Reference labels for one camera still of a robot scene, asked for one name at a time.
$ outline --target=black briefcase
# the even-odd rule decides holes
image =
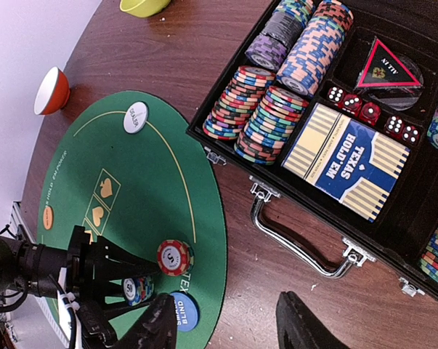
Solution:
[[[330,69],[319,85],[286,147],[272,166],[246,161],[234,151],[234,142],[208,137],[203,123],[214,103],[240,65],[250,65],[245,52],[272,16],[279,0],[273,1],[235,53],[199,108],[187,133],[198,140],[214,163],[231,162],[250,174],[256,196],[252,218],[257,228],[328,278],[340,278],[351,267],[368,260],[381,260],[400,276],[402,290],[411,296],[427,293],[438,300],[438,283],[419,268],[421,256],[438,226],[438,150],[426,133],[438,104],[438,0],[344,0],[354,14],[354,25]],[[329,105],[327,91],[336,85],[352,92],[375,37],[391,51],[414,59],[420,67],[425,90],[416,105],[405,111],[382,106],[384,118],[399,115],[421,133],[420,142],[410,147],[407,163],[384,207],[373,222],[354,213],[315,186],[281,167],[305,121],[317,103]],[[333,226],[347,245],[344,261],[337,268],[323,265],[297,239],[289,238],[261,219],[271,198],[286,196]]]

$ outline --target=brown table surface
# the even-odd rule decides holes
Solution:
[[[28,227],[36,231],[41,189],[58,142],[84,109],[133,89],[162,97],[191,121],[269,3],[173,0],[143,20],[120,12],[117,0],[103,0],[65,69],[70,102],[45,118],[38,136],[23,195]],[[318,276],[252,225],[248,175],[232,165],[214,168],[227,216],[229,267],[210,348],[276,348],[275,306],[279,293],[290,290],[351,348],[438,348],[438,302],[401,293],[397,274],[381,262],[367,262],[338,281]],[[340,260],[340,235],[300,207],[274,200],[267,215]]]

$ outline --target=red triangle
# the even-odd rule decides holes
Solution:
[[[379,82],[372,81],[373,79],[370,77],[373,71],[372,64],[376,62],[379,64],[381,62],[384,64],[382,67],[383,74],[389,74],[388,78],[384,76],[380,78]],[[358,88],[381,88],[388,87],[391,88],[402,88],[402,87],[422,87],[421,82],[412,74],[409,69],[401,62],[401,60],[388,48],[386,45],[381,42],[378,38],[373,43],[373,48],[370,51],[370,56],[368,61],[364,67],[362,75],[357,83]]]

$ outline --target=green poker mat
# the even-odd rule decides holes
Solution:
[[[147,123],[129,134],[123,118],[136,102],[147,106]],[[44,181],[38,218],[38,242],[61,249],[67,249],[74,225],[84,225],[94,240],[104,236],[153,262],[163,241],[187,242],[195,253],[190,274],[155,277],[156,293],[186,292],[199,307],[199,323],[178,333],[178,349],[206,347],[222,309],[227,275],[219,190],[204,150],[186,128],[174,108],[147,93],[120,92],[99,100],[61,140]],[[54,212],[50,230],[43,223],[47,206]],[[57,302],[48,303],[59,323]],[[143,311],[111,321],[119,339]]]

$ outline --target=red dice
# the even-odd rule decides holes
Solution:
[[[362,109],[362,100],[358,95],[346,95],[339,107],[348,113],[358,116]]]
[[[405,123],[401,118],[392,116],[386,121],[385,133],[391,135],[393,138],[401,139],[402,130],[405,127]]]
[[[332,87],[330,91],[328,91],[327,98],[332,103],[336,104],[337,106],[340,106],[341,102],[343,102],[345,91],[340,89],[339,87]]]
[[[402,129],[401,138],[405,142],[415,145],[419,143],[420,137],[419,131],[414,126],[407,125]]]
[[[380,118],[381,109],[375,103],[367,103],[362,107],[359,119],[367,122],[368,124],[375,126],[378,118]]]

